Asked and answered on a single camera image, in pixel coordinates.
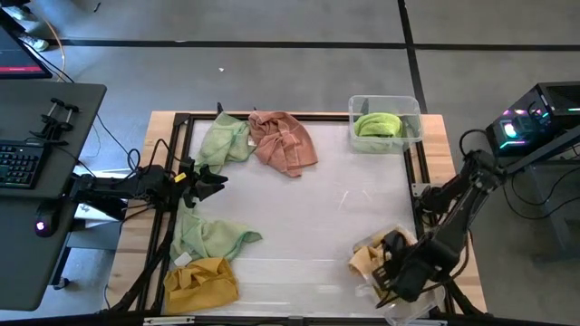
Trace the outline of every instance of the black desk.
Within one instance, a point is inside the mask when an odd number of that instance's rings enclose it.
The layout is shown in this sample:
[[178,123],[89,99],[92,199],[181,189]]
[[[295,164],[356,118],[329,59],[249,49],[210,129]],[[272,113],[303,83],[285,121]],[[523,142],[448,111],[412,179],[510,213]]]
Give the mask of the black desk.
[[[65,148],[78,158],[105,92],[103,85],[0,81],[3,115],[0,119],[0,139],[24,140],[31,137],[28,130],[39,130],[43,126],[40,114],[48,112],[50,99],[55,97],[77,105],[82,111],[71,120],[74,129],[62,137],[69,142]],[[0,190],[0,248],[3,251],[0,309],[31,311],[40,305],[71,228],[76,205],[66,204],[58,231],[48,238],[38,237],[34,233],[35,212],[43,197],[54,197],[54,194],[62,192],[74,165],[73,158],[54,149],[36,189],[16,190],[18,193]]]

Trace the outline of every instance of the green cloth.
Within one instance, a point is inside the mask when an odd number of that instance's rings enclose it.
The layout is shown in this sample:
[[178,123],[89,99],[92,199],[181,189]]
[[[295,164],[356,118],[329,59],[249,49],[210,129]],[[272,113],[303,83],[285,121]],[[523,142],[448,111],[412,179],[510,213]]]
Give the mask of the green cloth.
[[187,208],[183,199],[179,201],[175,234],[169,251],[174,261],[184,252],[194,261],[209,257],[224,257],[231,261],[243,243],[262,239],[262,235],[245,225],[229,221],[208,222],[196,216],[194,210]]
[[371,113],[354,123],[354,134],[359,137],[394,137],[402,135],[402,122],[390,113]]
[[196,158],[196,169],[208,164],[212,173],[218,173],[226,161],[243,162],[254,151],[247,139],[250,133],[246,121],[220,113],[201,143]]

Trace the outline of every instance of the computer monitor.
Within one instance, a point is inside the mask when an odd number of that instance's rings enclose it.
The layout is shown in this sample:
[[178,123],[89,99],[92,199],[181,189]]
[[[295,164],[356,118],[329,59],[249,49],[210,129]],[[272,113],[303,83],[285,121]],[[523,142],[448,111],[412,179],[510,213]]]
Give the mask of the computer monitor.
[[26,45],[0,26],[0,80],[51,77],[53,75]]

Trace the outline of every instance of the yellow cloth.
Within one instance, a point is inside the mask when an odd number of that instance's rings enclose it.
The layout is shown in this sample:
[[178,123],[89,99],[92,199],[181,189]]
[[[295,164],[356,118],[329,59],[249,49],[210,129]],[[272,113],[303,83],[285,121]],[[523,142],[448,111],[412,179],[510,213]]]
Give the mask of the yellow cloth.
[[236,301],[237,280],[224,258],[203,258],[169,271],[165,285],[168,313],[194,312]]

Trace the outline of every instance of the keyboard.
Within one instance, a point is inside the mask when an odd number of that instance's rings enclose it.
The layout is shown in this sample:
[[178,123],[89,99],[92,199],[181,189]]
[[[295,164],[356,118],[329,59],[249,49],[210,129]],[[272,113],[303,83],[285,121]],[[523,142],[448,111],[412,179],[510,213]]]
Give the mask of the keyboard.
[[36,141],[0,140],[0,187],[34,189],[48,149]]

